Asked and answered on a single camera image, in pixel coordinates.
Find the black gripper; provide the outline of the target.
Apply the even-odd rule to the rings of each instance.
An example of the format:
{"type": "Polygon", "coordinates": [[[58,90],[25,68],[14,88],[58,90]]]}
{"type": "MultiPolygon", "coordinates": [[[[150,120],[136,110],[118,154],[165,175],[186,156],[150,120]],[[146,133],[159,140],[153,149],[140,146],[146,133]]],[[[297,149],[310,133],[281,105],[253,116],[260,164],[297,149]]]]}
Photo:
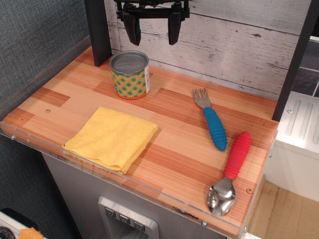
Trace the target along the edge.
{"type": "Polygon", "coordinates": [[[178,42],[181,22],[190,17],[188,0],[115,0],[117,16],[123,21],[132,44],[139,46],[139,19],[168,19],[170,45],[178,42]]]}

